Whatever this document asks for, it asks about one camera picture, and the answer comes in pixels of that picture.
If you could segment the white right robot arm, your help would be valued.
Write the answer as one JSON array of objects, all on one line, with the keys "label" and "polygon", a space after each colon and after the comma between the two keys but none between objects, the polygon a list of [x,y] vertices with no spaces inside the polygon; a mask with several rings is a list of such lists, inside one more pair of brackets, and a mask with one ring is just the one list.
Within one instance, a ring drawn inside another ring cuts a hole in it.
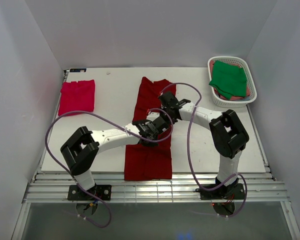
[{"label": "white right robot arm", "polygon": [[[220,112],[199,107],[190,100],[178,100],[170,91],[162,93],[158,99],[162,109],[173,121],[189,122],[186,137],[187,159],[191,174],[200,191],[217,194],[220,198],[227,199],[234,193],[234,188],[238,185],[239,160],[250,140],[237,113],[231,109]],[[210,131],[214,147],[219,153],[219,169],[214,185],[201,185],[194,172],[190,153],[192,124]]]}]

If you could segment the dark red t shirt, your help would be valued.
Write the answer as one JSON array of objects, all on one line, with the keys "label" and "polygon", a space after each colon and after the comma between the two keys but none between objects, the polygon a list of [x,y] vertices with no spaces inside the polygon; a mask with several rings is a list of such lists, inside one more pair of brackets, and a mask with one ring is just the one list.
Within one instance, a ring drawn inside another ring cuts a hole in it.
[{"label": "dark red t shirt", "polygon": [[[160,108],[158,99],[161,90],[170,85],[166,79],[151,81],[143,77],[139,86],[133,121],[146,118],[148,110]],[[126,181],[149,181],[172,178],[171,137],[161,141],[157,146],[142,144],[127,145],[125,148],[124,179]]]}]

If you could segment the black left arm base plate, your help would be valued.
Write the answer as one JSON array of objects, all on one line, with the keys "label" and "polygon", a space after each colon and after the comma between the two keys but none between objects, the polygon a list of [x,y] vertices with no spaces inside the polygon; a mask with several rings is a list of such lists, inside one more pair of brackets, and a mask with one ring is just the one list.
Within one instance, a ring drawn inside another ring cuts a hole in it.
[{"label": "black left arm base plate", "polygon": [[[110,184],[99,184],[86,190],[91,195],[97,196],[103,201],[109,201],[112,194],[112,186]],[[85,193],[77,185],[70,185],[67,194],[68,201],[91,201],[94,197]]]}]

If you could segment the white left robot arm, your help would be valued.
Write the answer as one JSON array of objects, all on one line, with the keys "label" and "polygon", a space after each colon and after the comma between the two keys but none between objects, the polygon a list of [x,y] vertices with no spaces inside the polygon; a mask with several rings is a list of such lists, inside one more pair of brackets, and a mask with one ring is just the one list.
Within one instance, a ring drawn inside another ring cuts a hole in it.
[{"label": "white left robot arm", "polygon": [[60,152],[74,177],[80,185],[78,193],[90,200],[96,195],[96,183],[91,166],[96,156],[105,151],[127,146],[154,146],[174,122],[163,113],[156,113],[154,119],[143,119],[129,123],[121,128],[108,130],[88,130],[86,126],[78,128],[62,145]]}]

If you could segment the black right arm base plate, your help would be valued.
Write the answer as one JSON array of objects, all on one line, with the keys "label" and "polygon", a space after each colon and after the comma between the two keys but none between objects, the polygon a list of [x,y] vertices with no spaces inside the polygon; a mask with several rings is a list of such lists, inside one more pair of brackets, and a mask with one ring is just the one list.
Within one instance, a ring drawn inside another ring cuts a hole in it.
[{"label": "black right arm base plate", "polygon": [[201,200],[243,200],[246,192],[242,183],[233,183],[222,186],[214,191],[206,191],[197,188],[195,192],[200,194]]}]

